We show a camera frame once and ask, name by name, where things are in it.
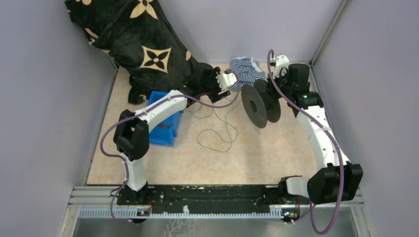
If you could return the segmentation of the black cable spool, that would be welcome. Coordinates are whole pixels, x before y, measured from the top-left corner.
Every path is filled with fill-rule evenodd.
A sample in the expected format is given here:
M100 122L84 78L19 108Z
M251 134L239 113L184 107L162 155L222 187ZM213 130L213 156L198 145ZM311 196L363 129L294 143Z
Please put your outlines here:
M276 123L281 117L278 99L271 98L267 91L268 82L258 79L254 85L244 85L241 89L242 104L251 122L264 128L267 122Z

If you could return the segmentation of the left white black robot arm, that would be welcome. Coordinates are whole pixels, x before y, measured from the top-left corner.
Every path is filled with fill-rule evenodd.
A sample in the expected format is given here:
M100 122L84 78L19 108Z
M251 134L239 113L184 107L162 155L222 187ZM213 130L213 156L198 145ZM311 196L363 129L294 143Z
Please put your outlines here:
M149 133L173 114L199 102L203 95L210 99L209 106L215 107L217 101L230 94L230 87L237 81L230 70L222 72L219 67L199 63L183 86L141 110L121 113L113 141L126 167L125 184L130 189L130 200L143 204L148 198L143 157L150 147Z

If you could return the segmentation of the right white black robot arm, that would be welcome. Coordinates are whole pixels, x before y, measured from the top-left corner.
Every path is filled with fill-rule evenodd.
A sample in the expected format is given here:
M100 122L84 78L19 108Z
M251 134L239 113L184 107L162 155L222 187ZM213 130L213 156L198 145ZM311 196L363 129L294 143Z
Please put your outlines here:
M310 68L306 64L278 66L278 75L268 72L271 98L284 98L303 127L316 159L317 172L311 177L290 176L281 180L278 197L292 203L297 196L324 204L353 200L363 170L353 164L341 150L326 118L320 95L310 90Z

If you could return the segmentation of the blue plastic bin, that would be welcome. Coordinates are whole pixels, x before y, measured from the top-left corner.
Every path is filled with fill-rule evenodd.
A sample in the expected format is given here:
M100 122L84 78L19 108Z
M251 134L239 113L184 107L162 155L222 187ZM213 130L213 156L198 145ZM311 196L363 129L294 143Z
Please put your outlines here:
M186 105L185 97L176 97L181 92L171 90L170 92L152 91L148 107L154 107L147 113L145 119L149 127L149 141L151 144L173 146L177 137L177 130Z

